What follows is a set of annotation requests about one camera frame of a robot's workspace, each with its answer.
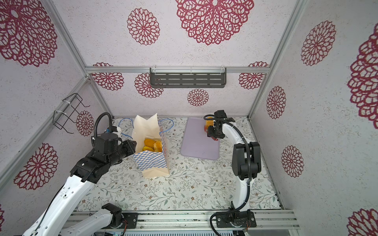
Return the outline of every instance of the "red flower motif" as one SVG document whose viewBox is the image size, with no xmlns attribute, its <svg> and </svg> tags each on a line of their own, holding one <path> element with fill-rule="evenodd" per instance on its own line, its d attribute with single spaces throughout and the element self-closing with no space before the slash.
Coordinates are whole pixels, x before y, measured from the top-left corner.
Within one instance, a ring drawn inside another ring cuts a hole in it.
<svg viewBox="0 0 378 236">
<path fill-rule="evenodd" d="M 38 0 L 0 1 L 0 51 L 21 65 L 48 64 L 57 49 L 54 25 Z"/>
<path fill-rule="evenodd" d="M 331 50 L 335 34 L 335 25 L 328 20 L 315 26 L 303 42 L 301 53 L 303 63 L 312 66 L 321 62 Z"/>
<path fill-rule="evenodd" d="M 209 94 L 203 89 L 196 88 L 189 92 L 187 99 L 193 106 L 202 106 L 208 102 Z"/>
<path fill-rule="evenodd" d="M 255 62 L 249 66 L 269 66 L 266 62 Z M 263 73 L 241 73 L 239 75 L 239 84 L 246 89 L 254 89 L 260 86 L 265 74 Z"/>
<path fill-rule="evenodd" d="M 135 8 L 127 19 L 129 33 L 142 45 L 151 45 L 160 35 L 159 23 L 155 16 L 146 9 Z"/>
<path fill-rule="evenodd" d="M 373 121 L 378 129 L 378 23 L 358 51 L 357 60 L 350 66 L 350 101 L 359 108 L 358 115 Z"/>
<path fill-rule="evenodd" d="M 303 158 L 299 150 L 294 146 L 287 146 L 281 157 L 282 166 L 285 172 L 291 177 L 298 177 L 303 171 Z"/>
<path fill-rule="evenodd" d="M 277 119 L 282 115 L 286 106 L 286 95 L 280 86 L 274 87 L 266 100 L 266 110 L 272 119 Z"/>
<path fill-rule="evenodd" d="M 88 136 L 94 128 L 93 117 L 87 111 L 81 111 L 76 118 L 76 128 L 83 136 Z"/>
<path fill-rule="evenodd" d="M 188 36 L 198 43 L 220 44 L 247 22 L 253 0 L 176 0 L 177 16 Z"/>
<path fill-rule="evenodd" d="M 56 151 L 48 143 L 42 143 L 13 182 L 26 190 L 36 190 L 49 182 L 58 166 Z"/>
<path fill-rule="evenodd" d="M 112 66 L 108 63 L 96 63 L 93 66 Z M 107 90 L 118 90 L 123 86 L 123 77 L 121 73 L 92 73 L 93 79 L 98 85 Z"/>
<path fill-rule="evenodd" d="M 0 232 L 1 232 L 1 226 L 3 225 L 4 222 L 4 211 L 1 209 L 1 204 L 0 204 Z"/>
<path fill-rule="evenodd" d="M 149 73 L 140 74 L 135 78 L 135 88 L 138 93 L 149 98 L 159 97 L 164 91 L 162 88 L 151 87 Z"/>
<path fill-rule="evenodd" d="M 378 235 L 378 212 L 375 209 L 354 211 L 348 220 L 348 236 Z"/>
</svg>

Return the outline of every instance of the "wall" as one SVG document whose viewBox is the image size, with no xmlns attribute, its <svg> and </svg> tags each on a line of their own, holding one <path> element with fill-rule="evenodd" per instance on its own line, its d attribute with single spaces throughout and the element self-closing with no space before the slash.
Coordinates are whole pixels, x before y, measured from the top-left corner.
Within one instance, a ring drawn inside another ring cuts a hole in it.
<svg viewBox="0 0 378 236">
<path fill-rule="evenodd" d="M 378 233 L 377 12 L 372 1 L 310 1 L 252 116 L 304 235 Z"/>
<path fill-rule="evenodd" d="M 76 162 L 91 150 L 90 136 L 94 121 L 103 112 L 96 100 L 92 88 L 86 84 L 78 94 L 83 98 L 82 104 L 74 111 L 72 120 L 63 129 L 55 128 L 42 142 L 36 153 L 20 169 L 13 182 L 8 183 L 0 195 L 0 235 L 22 234 L 43 213 L 55 193 L 65 183 L 70 170 Z M 62 116 L 59 123 L 67 118 Z M 106 129 L 107 118 L 99 124 L 99 133 Z"/>
<path fill-rule="evenodd" d="M 296 0 L 194 2 L 55 4 L 87 65 L 268 66 Z M 217 109 L 245 116 L 263 75 L 227 74 L 225 88 L 200 90 L 153 89 L 142 73 L 94 79 L 116 116 L 201 116 Z"/>
<path fill-rule="evenodd" d="M 1 172 L 82 75 L 39 2 L 0 6 Z"/>
</svg>

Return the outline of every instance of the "black cable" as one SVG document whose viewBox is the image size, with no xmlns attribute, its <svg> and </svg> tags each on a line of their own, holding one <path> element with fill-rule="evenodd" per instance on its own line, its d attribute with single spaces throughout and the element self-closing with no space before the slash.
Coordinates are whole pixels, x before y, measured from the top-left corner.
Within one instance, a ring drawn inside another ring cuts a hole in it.
<svg viewBox="0 0 378 236">
<path fill-rule="evenodd" d="M 97 138 L 97 126 L 98 124 L 100 123 L 100 120 L 101 118 L 103 118 L 104 116 L 108 116 L 109 117 L 109 127 L 108 129 L 111 131 L 112 129 L 112 126 L 113 126 L 113 118 L 112 118 L 112 115 L 108 112 L 104 112 L 102 113 L 96 120 L 96 122 L 94 123 L 94 127 L 93 127 L 93 137 L 91 138 L 91 144 L 92 144 L 92 147 L 94 147 L 96 144 L 95 144 L 95 140 Z"/>
<path fill-rule="evenodd" d="M 231 210 L 231 211 L 226 211 L 226 212 L 219 212 L 219 213 L 214 213 L 210 216 L 210 226 L 211 226 L 211 229 L 214 231 L 214 233 L 218 236 L 222 236 L 220 235 L 214 228 L 213 224 L 212 224 L 212 219 L 215 217 L 215 216 L 219 216 L 219 215 L 224 215 L 224 214 L 231 214 L 231 213 L 234 213 L 234 212 L 237 212 L 239 210 L 241 210 L 246 204 L 247 202 L 249 201 L 249 192 L 250 192 L 250 182 L 252 181 L 252 170 L 251 170 L 251 154 L 250 154 L 250 151 L 249 151 L 249 144 L 247 142 L 247 140 L 244 138 L 243 134 L 240 132 L 240 130 L 234 126 L 233 124 L 231 124 L 230 122 L 224 120 L 224 119 L 221 119 L 221 118 L 213 118 L 214 115 L 205 115 L 203 117 L 204 120 L 217 120 L 217 121 L 220 121 L 222 123 L 225 123 L 225 124 L 228 124 L 229 126 L 231 126 L 232 128 L 234 128 L 236 130 L 236 132 L 239 134 L 239 136 L 242 138 L 244 144 L 245 144 L 245 151 L 247 153 L 247 166 L 248 166 L 248 181 L 247 181 L 247 197 L 245 198 L 243 204 L 241 206 L 239 206 L 238 208 L 234 209 L 234 210 Z"/>
<path fill-rule="evenodd" d="M 63 188 L 63 186 L 64 185 L 62 185 L 61 187 L 60 187 L 60 189 L 58 190 L 58 192 L 56 192 L 56 194 L 55 194 L 55 196 L 53 197 L 53 199 L 51 200 L 51 202 L 48 204 L 48 207 L 47 207 L 47 209 L 46 209 L 46 211 L 45 211 L 45 213 L 44 213 L 44 215 L 42 216 L 42 219 L 41 219 L 41 221 L 39 222 L 39 224 L 38 224 L 38 226 L 36 227 L 36 229 L 34 230 L 34 231 L 37 231 L 38 230 L 38 228 L 41 226 L 41 223 L 42 223 L 42 221 L 43 221 L 43 219 L 45 218 L 45 216 L 46 216 L 46 213 L 47 213 L 47 211 L 48 211 L 48 209 L 50 208 L 50 206 L 51 206 L 51 203 L 53 202 L 53 200 L 55 199 L 55 197 L 56 197 L 56 195 L 58 195 L 58 193 L 60 192 L 60 190 Z"/>
</svg>

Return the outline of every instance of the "blue and white checkered pattern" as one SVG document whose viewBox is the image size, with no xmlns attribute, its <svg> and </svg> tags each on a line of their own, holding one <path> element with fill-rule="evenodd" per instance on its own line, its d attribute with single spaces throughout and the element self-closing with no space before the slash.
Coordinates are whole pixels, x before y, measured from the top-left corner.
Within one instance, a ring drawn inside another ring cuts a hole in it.
<svg viewBox="0 0 378 236">
<path fill-rule="evenodd" d="M 141 171 L 152 167 L 167 168 L 167 163 L 163 153 L 155 153 L 152 151 L 143 151 L 134 154 L 134 159 Z"/>
</svg>

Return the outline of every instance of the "leaf pattern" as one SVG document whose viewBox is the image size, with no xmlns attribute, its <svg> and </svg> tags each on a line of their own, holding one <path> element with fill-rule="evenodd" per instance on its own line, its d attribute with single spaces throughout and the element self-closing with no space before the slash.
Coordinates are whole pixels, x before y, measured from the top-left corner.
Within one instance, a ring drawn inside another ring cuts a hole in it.
<svg viewBox="0 0 378 236">
<path fill-rule="evenodd" d="M 78 211 L 97 211 L 110 202 L 123 210 L 223 210 L 230 206 L 237 177 L 231 168 L 233 145 L 220 140 L 217 160 L 184 157 L 180 154 L 187 118 L 171 118 L 175 125 L 167 132 L 170 176 L 145 179 L 132 157 L 112 166 L 82 199 Z M 234 118 L 238 129 L 254 141 L 247 118 Z M 167 130 L 170 120 L 162 121 Z M 130 120 L 121 122 L 124 134 L 131 135 Z M 280 209 L 264 162 L 251 187 L 252 209 Z"/>
</svg>

